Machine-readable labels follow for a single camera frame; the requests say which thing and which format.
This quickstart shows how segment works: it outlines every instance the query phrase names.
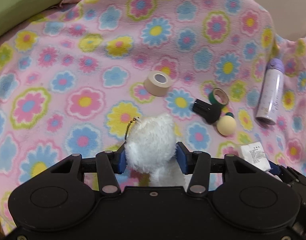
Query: fleece blanket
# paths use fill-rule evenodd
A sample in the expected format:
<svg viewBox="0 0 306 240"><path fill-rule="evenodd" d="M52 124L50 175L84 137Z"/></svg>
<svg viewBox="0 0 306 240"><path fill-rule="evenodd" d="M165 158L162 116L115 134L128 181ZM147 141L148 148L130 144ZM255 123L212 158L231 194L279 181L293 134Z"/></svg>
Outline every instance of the fleece blanket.
<svg viewBox="0 0 306 240"><path fill-rule="evenodd" d="M254 119L265 66L286 68L277 124ZM165 97L150 95L151 70L174 81ZM223 89L237 131L217 133L194 114ZM306 38L276 35L269 13L252 0L64 0L0 38L0 217L15 225L10 192L70 154L116 150L134 116L168 112L190 150L221 158L236 144L261 141L267 157L306 175ZM147 176L127 169L125 185ZM85 182L97 187L96 177ZM211 176L210 189L221 183Z"/></svg>

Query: fluffy white keychain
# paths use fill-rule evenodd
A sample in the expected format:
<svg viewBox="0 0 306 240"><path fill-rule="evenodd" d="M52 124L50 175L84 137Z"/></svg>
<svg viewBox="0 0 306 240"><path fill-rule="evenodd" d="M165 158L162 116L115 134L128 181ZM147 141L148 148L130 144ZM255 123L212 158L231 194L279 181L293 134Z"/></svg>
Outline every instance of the fluffy white keychain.
<svg viewBox="0 0 306 240"><path fill-rule="evenodd" d="M175 144L174 122L169 114L137 119L126 138L127 164L138 172L149 173L151 187L185 187Z"/></svg>

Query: beige tape roll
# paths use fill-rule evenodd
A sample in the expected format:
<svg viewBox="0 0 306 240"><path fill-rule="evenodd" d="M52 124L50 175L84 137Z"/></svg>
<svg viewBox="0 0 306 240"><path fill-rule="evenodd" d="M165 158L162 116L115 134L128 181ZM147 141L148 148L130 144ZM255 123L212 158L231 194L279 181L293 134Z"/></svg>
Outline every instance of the beige tape roll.
<svg viewBox="0 0 306 240"><path fill-rule="evenodd" d="M144 87L150 94L162 97L172 85L172 79L162 71L151 71L144 81Z"/></svg>

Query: green tape roll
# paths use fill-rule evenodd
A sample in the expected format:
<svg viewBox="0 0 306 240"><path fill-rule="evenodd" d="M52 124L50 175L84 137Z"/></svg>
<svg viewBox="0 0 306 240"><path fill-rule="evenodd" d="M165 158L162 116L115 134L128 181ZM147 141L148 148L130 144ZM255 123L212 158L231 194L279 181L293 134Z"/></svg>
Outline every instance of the green tape roll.
<svg viewBox="0 0 306 240"><path fill-rule="evenodd" d="M219 98L221 98L222 103L216 100L215 95L217 95ZM219 88L214 88L212 92L209 94L209 101L213 104L218 104L221 106L221 109L226 106L229 103L229 97L228 95Z"/></svg>

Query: purple bottle lid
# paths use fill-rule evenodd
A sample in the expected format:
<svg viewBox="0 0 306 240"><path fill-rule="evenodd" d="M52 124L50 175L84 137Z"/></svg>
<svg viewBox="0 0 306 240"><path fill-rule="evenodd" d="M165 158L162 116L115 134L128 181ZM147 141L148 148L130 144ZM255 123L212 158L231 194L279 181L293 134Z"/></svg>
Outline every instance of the purple bottle lid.
<svg viewBox="0 0 306 240"><path fill-rule="evenodd" d="M277 69L281 71L283 74L285 73L285 68L283 62L278 58L273 58L267 65L267 69Z"/></svg>

